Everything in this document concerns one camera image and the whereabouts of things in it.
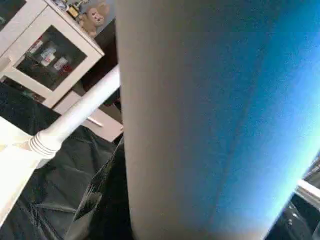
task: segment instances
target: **white post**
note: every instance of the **white post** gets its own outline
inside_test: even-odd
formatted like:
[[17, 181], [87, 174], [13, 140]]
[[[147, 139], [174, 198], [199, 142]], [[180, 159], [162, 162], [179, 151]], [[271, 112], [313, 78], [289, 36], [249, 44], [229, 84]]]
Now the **white post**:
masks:
[[32, 137], [29, 147], [43, 155], [37, 168], [50, 161], [61, 148], [63, 141], [119, 87], [120, 73], [117, 65], [50, 127]]

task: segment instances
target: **white banister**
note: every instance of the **white banister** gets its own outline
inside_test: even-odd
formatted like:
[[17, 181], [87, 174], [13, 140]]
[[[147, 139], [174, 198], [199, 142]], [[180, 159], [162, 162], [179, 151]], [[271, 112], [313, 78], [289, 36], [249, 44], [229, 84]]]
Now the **white banister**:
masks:
[[50, 127], [31, 138], [30, 148], [43, 155], [43, 160], [37, 168], [50, 161], [61, 148], [63, 141], [119, 87], [120, 73], [117, 65]]
[[0, 117], [0, 227], [36, 168], [43, 167], [62, 142], [120, 87], [116, 66], [50, 127], [30, 136]]

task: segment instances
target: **black tarp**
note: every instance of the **black tarp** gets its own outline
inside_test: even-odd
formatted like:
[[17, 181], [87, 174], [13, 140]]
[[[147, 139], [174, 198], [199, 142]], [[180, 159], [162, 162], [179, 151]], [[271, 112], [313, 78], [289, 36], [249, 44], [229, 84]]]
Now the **black tarp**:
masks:
[[[59, 115], [0, 83], [0, 116], [33, 135]], [[297, 196], [292, 202], [267, 240], [311, 239], [319, 212]], [[116, 147], [79, 127], [33, 173], [0, 229], [0, 240], [62, 239], [133, 239], [123, 140]]]

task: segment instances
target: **white cabinet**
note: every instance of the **white cabinet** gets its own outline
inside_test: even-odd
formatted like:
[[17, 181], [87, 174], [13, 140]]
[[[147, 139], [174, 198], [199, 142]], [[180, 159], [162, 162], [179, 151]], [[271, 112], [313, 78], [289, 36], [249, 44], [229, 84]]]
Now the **white cabinet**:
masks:
[[[0, 81], [22, 94], [63, 114], [80, 99], [68, 91], [103, 55], [50, 0], [0, 0]], [[100, 109], [82, 125], [108, 141], [123, 132]]]
[[0, 56], [0, 80], [52, 108], [104, 53], [54, 5], [43, 0], [28, 0], [25, 5], [32, 5], [37, 14]]
[[46, 6], [43, 0], [0, 1], [0, 56]]

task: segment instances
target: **teddy bear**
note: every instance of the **teddy bear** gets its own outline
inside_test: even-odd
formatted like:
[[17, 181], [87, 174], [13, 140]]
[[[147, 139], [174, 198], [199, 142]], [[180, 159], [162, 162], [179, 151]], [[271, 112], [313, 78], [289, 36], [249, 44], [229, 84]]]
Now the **teddy bear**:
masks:
[[109, 14], [110, 7], [105, 2], [99, 2], [96, 5], [88, 7], [86, 13], [81, 14], [79, 25], [94, 38], [97, 36], [97, 27], [104, 25], [107, 15]]

